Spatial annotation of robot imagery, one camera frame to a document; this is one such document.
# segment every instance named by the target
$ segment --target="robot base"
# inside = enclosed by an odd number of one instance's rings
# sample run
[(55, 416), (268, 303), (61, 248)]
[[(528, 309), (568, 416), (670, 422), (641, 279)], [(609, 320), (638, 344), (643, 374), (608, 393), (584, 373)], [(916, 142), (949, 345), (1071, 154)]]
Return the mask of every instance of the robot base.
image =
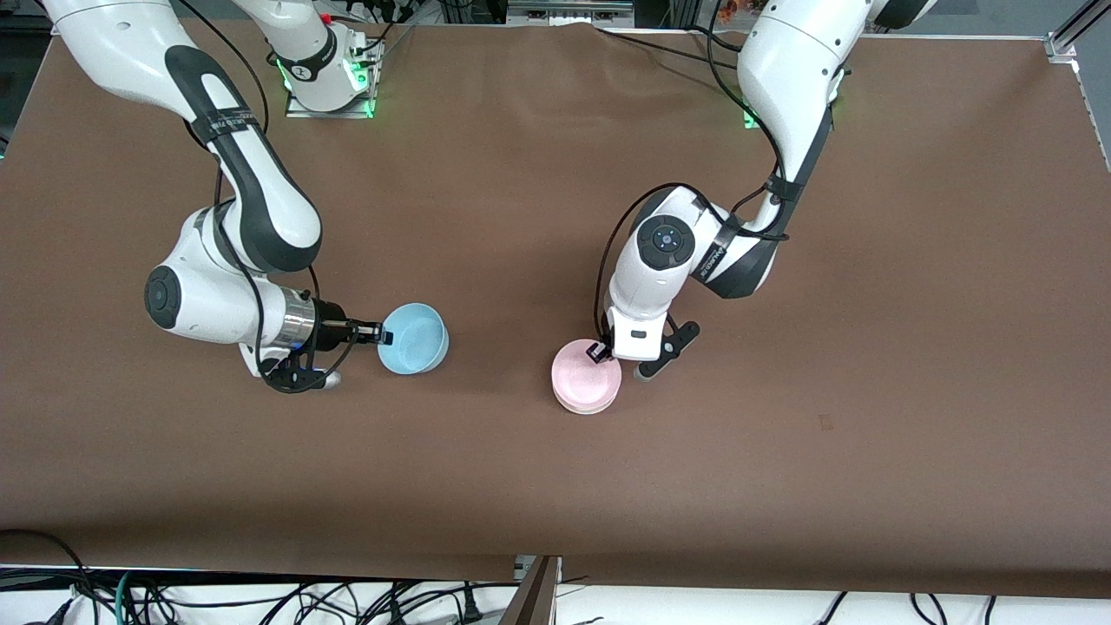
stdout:
[(374, 117), (374, 105), (378, 102), (378, 82), (382, 78), (382, 57), (386, 44), (379, 41), (373, 48), (368, 50), (366, 60), (369, 62), (366, 68), (351, 71), (354, 80), (366, 81), (367, 89), (348, 102), (346, 107), (333, 111), (316, 111), (306, 108), (292, 92), (286, 100), (286, 117), (292, 118), (327, 118), (327, 119), (372, 119)]

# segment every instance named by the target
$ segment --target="power cord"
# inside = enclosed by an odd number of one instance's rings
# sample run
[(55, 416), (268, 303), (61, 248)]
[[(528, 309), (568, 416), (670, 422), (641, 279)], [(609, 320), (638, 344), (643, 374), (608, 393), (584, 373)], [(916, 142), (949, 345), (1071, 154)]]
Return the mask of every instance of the power cord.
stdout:
[[(941, 624), (940, 625), (949, 625), (949, 618), (945, 617), (945, 611), (941, 608), (941, 602), (938, 601), (937, 595), (934, 595), (933, 593), (929, 593), (929, 594), (927, 594), (927, 596), (930, 597), (931, 602), (933, 602), (933, 606), (938, 608), (938, 616), (941, 617)], [(918, 593), (911, 593), (910, 594), (910, 605), (911, 605), (911, 607), (914, 608), (914, 612), (918, 613), (919, 618), (921, 618), (922, 621), (925, 621), (929, 625), (939, 625), (938, 623), (935, 623), (932, 619), (930, 619), (930, 617), (927, 616), (924, 612), (922, 612), (922, 608), (919, 607), (919, 605), (918, 605)]]
[(849, 596), (849, 591), (838, 593), (837, 598), (833, 599), (830, 608), (825, 611), (825, 617), (819, 621), (815, 625), (830, 625), (830, 622), (833, 621), (833, 615), (837, 614), (837, 608), (841, 607), (841, 602), (843, 602), (847, 596)]
[(988, 597), (988, 607), (983, 611), (983, 625), (991, 625), (991, 612), (995, 609), (995, 599), (998, 598), (995, 595)]

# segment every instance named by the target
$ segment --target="white floor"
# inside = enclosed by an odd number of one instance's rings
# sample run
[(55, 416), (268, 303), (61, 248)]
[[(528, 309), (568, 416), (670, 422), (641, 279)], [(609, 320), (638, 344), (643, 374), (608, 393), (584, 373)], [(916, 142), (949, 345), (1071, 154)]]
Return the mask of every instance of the white floor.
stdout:
[[(458, 584), (427, 584), (424, 589), (451, 588)], [(318, 589), (327, 592), (331, 586)], [(279, 597), (293, 585), (196, 586), (174, 588), (170, 596), (188, 603), (219, 603)], [(384, 593), (387, 584), (359, 584), (356, 595), (362, 606)], [(479, 609), (490, 613), (508, 605), (513, 588), (476, 591)], [(557, 625), (580, 625), (602, 617), (600, 625), (814, 625), (825, 614), (837, 593), (788, 591), (722, 591), (689, 588), (561, 586), (557, 601)], [(44, 622), (69, 598), (67, 591), (24, 591), (0, 593), (0, 625)], [(337, 604), (353, 607), (344, 593), (334, 595)], [(983, 623), (987, 597), (939, 595), (950, 625)], [(279, 613), (274, 625), (293, 623), (297, 602)], [(928, 616), (939, 621), (932, 604), (920, 595)], [(183, 625), (256, 625), (271, 604), (233, 608), (178, 608)], [(406, 617), (409, 625), (447, 623), (456, 613), (449, 598), (439, 599)], [(66, 625), (91, 625), (89, 601), (78, 599)], [(379, 618), (376, 625), (383, 625)], [(114, 617), (101, 608), (101, 623), (111, 625)], [(924, 625), (911, 609), (905, 594), (850, 593), (841, 604), (832, 625)], [(1108, 625), (1111, 601), (1000, 597), (992, 625)], [(341, 625), (339, 618), (314, 613), (304, 625)]]

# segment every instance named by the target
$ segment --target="metal frame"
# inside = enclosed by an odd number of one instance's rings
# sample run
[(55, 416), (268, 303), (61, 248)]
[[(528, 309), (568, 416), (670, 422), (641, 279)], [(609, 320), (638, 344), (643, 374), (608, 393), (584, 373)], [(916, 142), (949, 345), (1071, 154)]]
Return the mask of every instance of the metal frame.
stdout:
[(1111, 0), (1087, 0), (1071, 18), (1045, 37), (1045, 53), (1053, 62), (1069, 62), (1077, 57), (1075, 43), (1111, 11)]

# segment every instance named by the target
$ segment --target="black strap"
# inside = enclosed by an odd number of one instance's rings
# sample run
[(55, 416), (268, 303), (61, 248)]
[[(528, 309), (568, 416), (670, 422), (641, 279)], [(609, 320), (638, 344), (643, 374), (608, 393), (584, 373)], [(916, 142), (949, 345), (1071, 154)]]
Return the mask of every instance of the black strap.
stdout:
[(790, 202), (798, 202), (799, 198), (802, 196), (802, 190), (805, 188), (805, 184), (788, 182), (774, 173), (772, 173), (768, 178), (768, 181), (764, 182), (764, 189), (771, 191), (775, 196)]
[(760, 239), (762, 241), (785, 241), (791, 236), (783, 234), (769, 234), (767, 232), (753, 232), (752, 230), (745, 230), (741, 226), (740, 219), (735, 214), (730, 214), (729, 219), (718, 228), (718, 233), (713, 236), (713, 242), (707, 248), (705, 253), (702, 254), (702, 259), (699, 260), (694, 272), (691, 275), (695, 280), (702, 282), (703, 284), (713, 274), (713, 270), (718, 268), (718, 264), (725, 259), (725, 252), (729, 250), (729, 245), (737, 239), (737, 236), (748, 236), (751, 239)]
[(230, 109), (217, 109), (201, 113), (189, 124), (197, 140), (202, 144), (210, 143), (221, 134), (230, 134), (247, 130), (250, 125), (258, 125), (259, 120), (247, 107), (234, 107)]
[[(348, 4), (348, 12), (351, 12), (351, 4)], [(324, 30), (328, 32), (328, 39), (324, 41), (324, 44), (320, 50), (317, 50), (316, 54), (307, 59), (287, 59), (277, 52), (274, 53), (274, 57), (281, 63), (281, 67), (284, 68), (286, 72), (301, 82), (312, 82), (317, 79), (320, 70), (332, 62), (332, 59), (336, 58), (336, 52), (339, 50), (339, 42), (336, 39), (334, 30), (330, 28), (326, 28)]]

